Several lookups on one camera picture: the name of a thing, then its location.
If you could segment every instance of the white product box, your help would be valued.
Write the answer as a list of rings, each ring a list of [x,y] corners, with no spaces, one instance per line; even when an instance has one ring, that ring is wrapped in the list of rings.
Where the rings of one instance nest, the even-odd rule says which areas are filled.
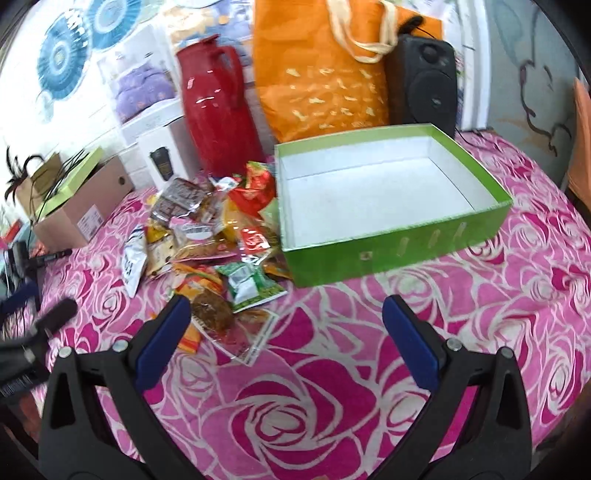
[[[173,175],[192,180],[201,170],[184,117],[140,135],[138,146],[158,190]]]

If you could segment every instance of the green box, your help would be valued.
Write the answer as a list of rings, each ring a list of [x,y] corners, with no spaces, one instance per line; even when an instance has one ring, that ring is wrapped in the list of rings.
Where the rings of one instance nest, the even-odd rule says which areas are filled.
[[[430,260],[493,237],[511,196],[433,125],[277,145],[281,242],[298,287]]]

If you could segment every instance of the red jug handle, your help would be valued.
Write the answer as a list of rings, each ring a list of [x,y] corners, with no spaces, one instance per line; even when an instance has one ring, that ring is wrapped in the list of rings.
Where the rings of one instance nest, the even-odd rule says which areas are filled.
[[[242,73],[242,64],[236,49],[231,46],[218,47],[215,54],[225,54],[230,59],[231,71],[234,76],[234,92],[232,93],[233,107],[237,108],[242,105],[244,101],[244,75]]]

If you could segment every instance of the black speaker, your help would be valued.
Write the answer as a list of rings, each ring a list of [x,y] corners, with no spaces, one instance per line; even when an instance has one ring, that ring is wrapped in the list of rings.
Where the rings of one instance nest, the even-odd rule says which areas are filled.
[[[444,41],[411,35],[385,57],[391,125],[433,124],[454,137],[456,57]]]

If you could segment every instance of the brown cardboard box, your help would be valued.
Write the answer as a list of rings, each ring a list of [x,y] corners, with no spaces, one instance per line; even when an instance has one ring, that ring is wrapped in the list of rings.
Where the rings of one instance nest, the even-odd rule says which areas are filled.
[[[33,231],[50,252],[84,247],[133,188],[121,160],[115,156]]]
[[[44,196],[52,187],[60,169],[60,154],[54,153],[33,175],[27,177],[17,187],[18,203],[29,218],[33,217],[33,212],[36,212],[43,203]]]

